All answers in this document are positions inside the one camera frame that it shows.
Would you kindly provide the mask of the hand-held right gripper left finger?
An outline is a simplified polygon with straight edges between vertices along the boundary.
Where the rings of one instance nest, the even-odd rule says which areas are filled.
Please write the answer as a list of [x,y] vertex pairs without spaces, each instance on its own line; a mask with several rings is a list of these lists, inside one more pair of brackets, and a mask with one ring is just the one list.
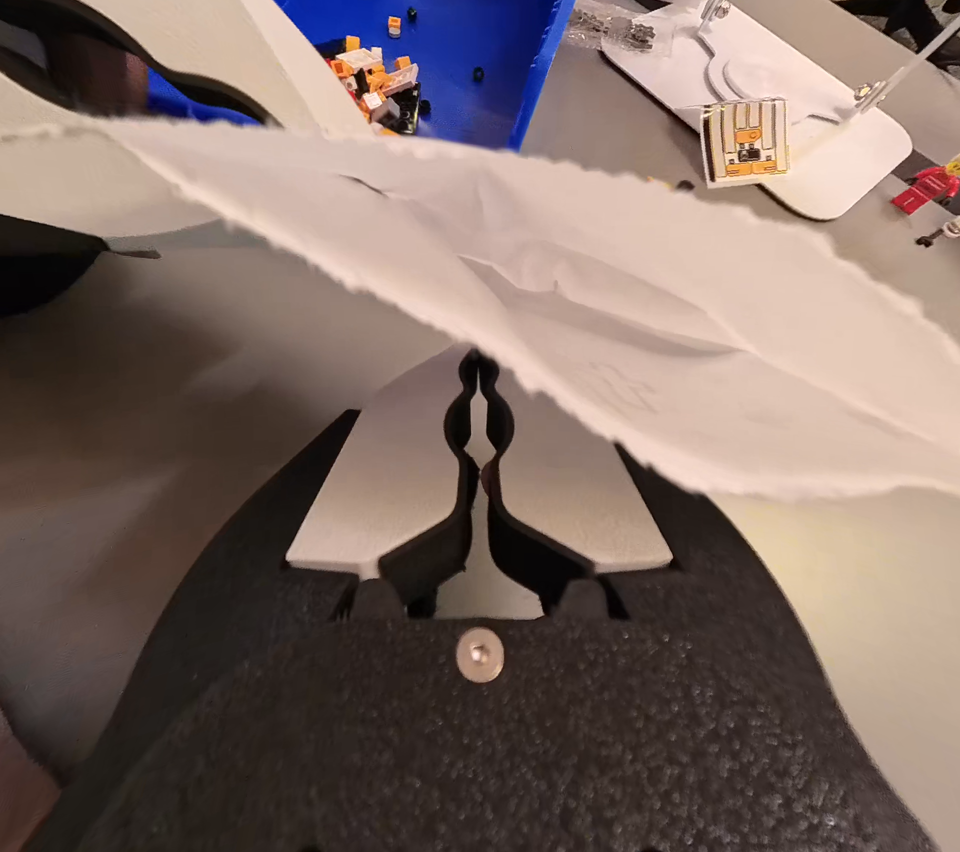
[[466,452],[476,357],[452,346],[364,406],[286,552],[290,566],[383,579],[403,603],[464,569],[478,480]]

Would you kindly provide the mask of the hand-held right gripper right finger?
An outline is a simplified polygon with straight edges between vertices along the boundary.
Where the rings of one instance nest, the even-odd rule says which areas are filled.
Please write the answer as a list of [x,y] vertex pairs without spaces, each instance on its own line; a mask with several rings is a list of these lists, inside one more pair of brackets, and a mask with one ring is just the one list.
[[496,567],[546,614],[625,614],[611,575],[664,570],[673,554],[617,448],[491,360],[480,389]]

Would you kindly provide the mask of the torn white paper bag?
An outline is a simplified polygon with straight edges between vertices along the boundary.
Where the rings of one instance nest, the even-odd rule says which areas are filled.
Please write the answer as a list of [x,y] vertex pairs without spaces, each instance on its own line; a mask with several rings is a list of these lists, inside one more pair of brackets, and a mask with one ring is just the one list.
[[229,227],[473,345],[690,490],[958,494],[958,345],[824,237],[436,140],[138,120]]

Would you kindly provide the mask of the pile of lego pieces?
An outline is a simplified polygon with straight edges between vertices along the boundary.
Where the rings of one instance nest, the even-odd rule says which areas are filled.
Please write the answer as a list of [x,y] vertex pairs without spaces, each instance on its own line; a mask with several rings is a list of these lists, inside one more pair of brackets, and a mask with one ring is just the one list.
[[367,121],[498,145],[507,133],[488,11],[477,0],[342,0],[304,30]]

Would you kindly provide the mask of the red lego minifigure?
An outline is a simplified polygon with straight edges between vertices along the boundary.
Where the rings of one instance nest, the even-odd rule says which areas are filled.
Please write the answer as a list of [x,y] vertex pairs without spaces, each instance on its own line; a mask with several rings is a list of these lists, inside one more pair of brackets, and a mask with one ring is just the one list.
[[959,156],[917,172],[905,184],[905,190],[891,200],[903,214],[912,215],[931,203],[947,209],[959,192]]

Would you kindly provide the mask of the white stand with clear rods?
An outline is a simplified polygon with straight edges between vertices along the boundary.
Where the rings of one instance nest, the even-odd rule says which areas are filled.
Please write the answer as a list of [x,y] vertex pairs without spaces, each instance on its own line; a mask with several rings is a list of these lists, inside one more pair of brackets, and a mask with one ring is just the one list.
[[906,129],[880,109],[914,66],[852,90],[730,5],[661,2],[651,14],[676,32],[666,56],[601,51],[607,61],[700,136],[700,110],[722,101],[783,98],[790,172],[760,186],[799,216],[834,221],[906,160]]

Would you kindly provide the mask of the clear bag of dark screws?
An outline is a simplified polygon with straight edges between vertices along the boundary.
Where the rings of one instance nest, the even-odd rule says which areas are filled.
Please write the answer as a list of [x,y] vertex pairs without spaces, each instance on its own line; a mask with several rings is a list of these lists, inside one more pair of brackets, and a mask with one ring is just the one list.
[[624,51],[666,56],[676,23],[593,0],[578,0],[563,30],[562,42],[595,51]]

